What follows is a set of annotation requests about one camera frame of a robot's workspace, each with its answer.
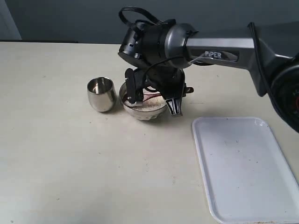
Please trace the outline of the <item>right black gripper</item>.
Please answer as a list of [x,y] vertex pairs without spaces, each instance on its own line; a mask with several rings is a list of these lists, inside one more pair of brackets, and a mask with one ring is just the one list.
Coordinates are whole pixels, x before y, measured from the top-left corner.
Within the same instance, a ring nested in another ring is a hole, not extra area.
[[143,71],[144,88],[150,86],[163,95],[166,95],[167,98],[170,98],[165,102],[171,116],[181,116],[183,90],[187,87],[184,71],[165,66],[153,66],[141,70]]

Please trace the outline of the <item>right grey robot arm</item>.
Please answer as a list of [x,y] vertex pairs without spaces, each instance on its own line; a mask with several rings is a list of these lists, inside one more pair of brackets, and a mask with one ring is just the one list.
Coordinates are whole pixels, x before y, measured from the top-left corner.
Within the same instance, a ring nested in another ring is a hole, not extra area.
[[171,115],[181,114],[182,98],[192,92],[184,68],[220,65],[247,70],[259,96],[293,130],[299,129],[299,24],[202,33],[175,20],[136,20],[128,27],[119,56],[133,69],[125,72],[127,100],[139,106],[144,90],[159,92]]

